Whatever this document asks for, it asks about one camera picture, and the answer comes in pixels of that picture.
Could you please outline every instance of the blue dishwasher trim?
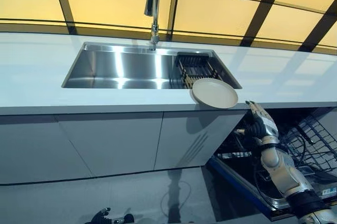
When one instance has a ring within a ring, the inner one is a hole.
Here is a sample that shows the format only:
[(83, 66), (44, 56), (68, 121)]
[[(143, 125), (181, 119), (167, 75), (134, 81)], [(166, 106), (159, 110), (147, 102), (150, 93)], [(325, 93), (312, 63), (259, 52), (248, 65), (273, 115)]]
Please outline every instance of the blue dishwasher trim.
[(230, 174), (228, 174), (222, 167), (214, 160), (210, 158), (207, 165), (212, 166), (224, 179), (226, 179), (231, 185), (233, 185), (238, 191), (242, 192), (258, 210), (263, 213), (268, 219), (271, 219), (270, 213), (272, 210), (267, 207), (260, 199), (252, 194), (248, 189), (238, 183)]

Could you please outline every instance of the wire rack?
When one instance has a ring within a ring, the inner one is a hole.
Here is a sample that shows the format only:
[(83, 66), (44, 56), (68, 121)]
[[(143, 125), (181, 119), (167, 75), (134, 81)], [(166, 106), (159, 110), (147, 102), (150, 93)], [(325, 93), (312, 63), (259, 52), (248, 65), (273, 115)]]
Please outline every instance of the wire rack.
[(223, 81), (217, 70), (211, 65), (210, 57), (206, 54), (178, 55), (175, 61), (180, 71), (184, 88), (192, 89), (193, 83), (201, 78), (215, 78)]
[(290, 129), (282, 142), (296, 166), (309, 166), (317, 172), (337, 172), (337, 140), (312, 115)]

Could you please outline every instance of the countertop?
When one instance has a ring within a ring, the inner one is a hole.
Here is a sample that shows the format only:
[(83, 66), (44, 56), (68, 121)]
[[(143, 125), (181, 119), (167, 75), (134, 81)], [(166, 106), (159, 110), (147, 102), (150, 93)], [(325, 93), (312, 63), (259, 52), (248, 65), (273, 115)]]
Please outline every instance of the countertop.
[[(0, 33), (0, 115), (211, 110), (185, 89), (62, 88), (84, 42), (149, 45), (146, 40)], [(337, 56), (290, 50), (159, 42), (158, 47), (213, 49), (246, 100), (265, 108), (337, 106)]]

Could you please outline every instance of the kitchen cabinet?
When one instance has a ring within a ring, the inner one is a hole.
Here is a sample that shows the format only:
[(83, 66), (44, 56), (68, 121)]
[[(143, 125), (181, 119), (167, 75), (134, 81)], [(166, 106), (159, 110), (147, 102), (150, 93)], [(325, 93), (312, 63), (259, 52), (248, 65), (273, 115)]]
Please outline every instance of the kitchen cabinet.
[(95, 176), (153, 170), (163, 113), (59, 115)]
[(245, 110), (165, 112), (155, 169), (205, 165)]
[(52, 115), (0, 116), (0, 184), (90, 175)]

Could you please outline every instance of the floor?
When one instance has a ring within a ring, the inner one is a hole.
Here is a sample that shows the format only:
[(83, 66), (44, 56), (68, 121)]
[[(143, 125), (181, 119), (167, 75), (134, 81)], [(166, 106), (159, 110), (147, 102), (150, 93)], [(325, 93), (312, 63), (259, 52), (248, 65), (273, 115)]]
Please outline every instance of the floor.
[(0, 199), (3, 223), (84, 224), (105, 207), (111, 207), (109, 218), (132, 213), (136, 223), (270, 223), (205, 167), (0, 187)]

